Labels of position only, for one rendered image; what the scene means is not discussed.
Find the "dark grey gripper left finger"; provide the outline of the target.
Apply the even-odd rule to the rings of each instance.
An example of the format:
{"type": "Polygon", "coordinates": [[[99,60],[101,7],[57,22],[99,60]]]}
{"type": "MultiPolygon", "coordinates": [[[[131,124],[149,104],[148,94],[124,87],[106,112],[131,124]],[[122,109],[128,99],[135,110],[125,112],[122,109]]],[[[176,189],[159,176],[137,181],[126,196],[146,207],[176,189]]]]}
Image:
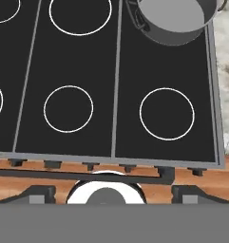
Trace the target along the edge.
{"type": "Polygon", "coordinates": [[[16,196],[0,200],[0,204],[55,204],[56,187],[53,185],[32,185],[16,196]]]}

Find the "dark hob knob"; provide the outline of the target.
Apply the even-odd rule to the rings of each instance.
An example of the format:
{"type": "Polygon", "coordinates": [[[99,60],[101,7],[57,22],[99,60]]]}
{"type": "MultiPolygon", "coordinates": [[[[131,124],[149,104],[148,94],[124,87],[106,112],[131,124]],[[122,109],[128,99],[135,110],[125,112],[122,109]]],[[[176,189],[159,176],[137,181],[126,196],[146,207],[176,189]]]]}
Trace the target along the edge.
{"type": "Polygon", "coordinates": [[[61,161],[56,160],[45,160],[44,167],[48,169],[60,169],[61,168],[61,161]]]}
{"type": "Polygon", "coordinates": [[[132,169],[136,167],[136,165],[135,164],[120,164],[120,167],[123,167],[124,171],[126,173],[130,173],[132,171],[132,169]]]}
{"type": "Polygon", "coordinates": [[[190,168],[193,176],[202,177],[203,172],[206,171],[206,168],[190,168]]]}
{"type": "Polygon", "coordinates": [[[98,162],[82,162],[86,166],[88,171],[93,171],[95,165],[100,165],[98,162]]]}
{"type": "Polygon", "coordinates": [[[23,165],[25,160],[24,159],[9,159],[9,162],[10,162],[11,167],[19,167],[19,166],[23,165]]]}

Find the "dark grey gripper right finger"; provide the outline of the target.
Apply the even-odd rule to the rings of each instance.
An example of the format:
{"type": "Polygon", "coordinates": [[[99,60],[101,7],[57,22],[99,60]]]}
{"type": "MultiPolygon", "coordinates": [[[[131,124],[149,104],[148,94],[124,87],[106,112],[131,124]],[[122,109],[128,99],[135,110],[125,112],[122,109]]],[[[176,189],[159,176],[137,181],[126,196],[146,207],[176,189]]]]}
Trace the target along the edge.
{"type": "Polygon", "coordinates": [[[173,204],[229,204],[229,200],[209,195],[195,185],[174,185],[171,192],[173,204]]]}

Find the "grey metal pot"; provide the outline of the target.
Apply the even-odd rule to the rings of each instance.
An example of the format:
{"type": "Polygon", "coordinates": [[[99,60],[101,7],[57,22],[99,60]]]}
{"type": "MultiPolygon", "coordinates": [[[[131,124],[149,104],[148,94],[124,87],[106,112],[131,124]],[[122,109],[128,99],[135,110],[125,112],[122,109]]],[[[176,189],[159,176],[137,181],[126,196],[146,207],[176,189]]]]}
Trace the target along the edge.
{"type": "Polygon", "coordinates": [[[137,30],[161,45],[182,46],[197,39],[227,0],[125,0],[137,30]]]}

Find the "black hob with grey frame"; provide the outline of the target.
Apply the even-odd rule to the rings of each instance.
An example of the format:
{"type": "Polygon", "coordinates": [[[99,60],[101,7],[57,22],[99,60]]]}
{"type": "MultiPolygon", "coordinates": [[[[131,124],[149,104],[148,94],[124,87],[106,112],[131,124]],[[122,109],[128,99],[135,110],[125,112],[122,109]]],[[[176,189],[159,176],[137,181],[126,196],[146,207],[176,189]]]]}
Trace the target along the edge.
{"type": "Polygon", "coordinates": [[[212,27],[165,46],[137,0],[0,0],[0,159],[222,167],[212,27]]]}

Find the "white round thing, grey centre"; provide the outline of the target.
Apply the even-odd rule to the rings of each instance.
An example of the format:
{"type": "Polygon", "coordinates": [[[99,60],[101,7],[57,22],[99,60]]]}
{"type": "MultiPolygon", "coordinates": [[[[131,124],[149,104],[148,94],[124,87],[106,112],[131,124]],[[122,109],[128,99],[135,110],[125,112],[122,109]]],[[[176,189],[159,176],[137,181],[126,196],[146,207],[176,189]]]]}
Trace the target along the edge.
{"type": "Polygon", "coordinates": [[[125,205],[145,204],[139,184],[78,180],[67,196],[67,204],[125,205]]]}

